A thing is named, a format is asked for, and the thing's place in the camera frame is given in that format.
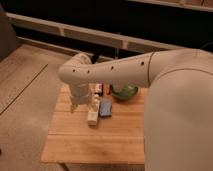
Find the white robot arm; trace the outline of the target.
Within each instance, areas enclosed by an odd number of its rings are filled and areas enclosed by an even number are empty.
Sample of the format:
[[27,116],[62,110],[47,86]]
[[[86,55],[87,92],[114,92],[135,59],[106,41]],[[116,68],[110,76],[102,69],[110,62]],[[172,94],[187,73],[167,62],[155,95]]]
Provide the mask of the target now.
[[79,53],[59,69],[75,106],[89,85],[146,87],[146,171],[213,171],[213,53],[176,49],[93,64]]

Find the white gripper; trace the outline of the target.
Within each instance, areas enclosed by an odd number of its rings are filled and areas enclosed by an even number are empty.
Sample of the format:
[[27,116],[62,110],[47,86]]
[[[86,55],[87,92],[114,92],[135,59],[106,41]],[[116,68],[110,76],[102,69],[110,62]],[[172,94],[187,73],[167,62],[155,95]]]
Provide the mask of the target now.
[[74,105],[70,105],[70,112],[73,113],[75,111],[75,105],[87,104],[88,110],[93,110],[93,104],[91,101],[91,93],[87,93],[85,95],[74,95],[70,94],[71,103]]

